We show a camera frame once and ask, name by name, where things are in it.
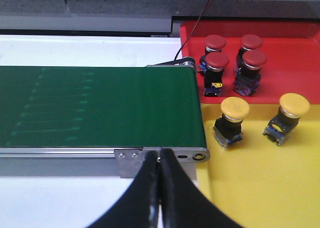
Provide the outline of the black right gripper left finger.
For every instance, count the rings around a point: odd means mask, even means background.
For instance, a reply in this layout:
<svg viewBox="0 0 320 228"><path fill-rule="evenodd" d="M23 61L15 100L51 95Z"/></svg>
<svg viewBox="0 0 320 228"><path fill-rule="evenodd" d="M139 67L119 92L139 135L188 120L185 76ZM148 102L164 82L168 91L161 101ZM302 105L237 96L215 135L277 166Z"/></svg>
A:
<svg viewBox="0 0 320 228"><path fill-rule="evenodd" d="M149 151L133 182L118 201L89 227L157 227L158 154Z"/></svg>

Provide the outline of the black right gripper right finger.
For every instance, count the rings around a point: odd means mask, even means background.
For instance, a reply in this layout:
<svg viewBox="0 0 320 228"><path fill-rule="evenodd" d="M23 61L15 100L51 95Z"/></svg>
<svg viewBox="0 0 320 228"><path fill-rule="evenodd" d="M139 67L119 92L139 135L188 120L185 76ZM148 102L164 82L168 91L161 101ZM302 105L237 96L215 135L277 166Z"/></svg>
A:
<svg viewBox="0 0 320 228"><path fill-rule="evenodd" d="M160 151L159 166L164 227L241 227L199 191L171 149Z"/></svg>

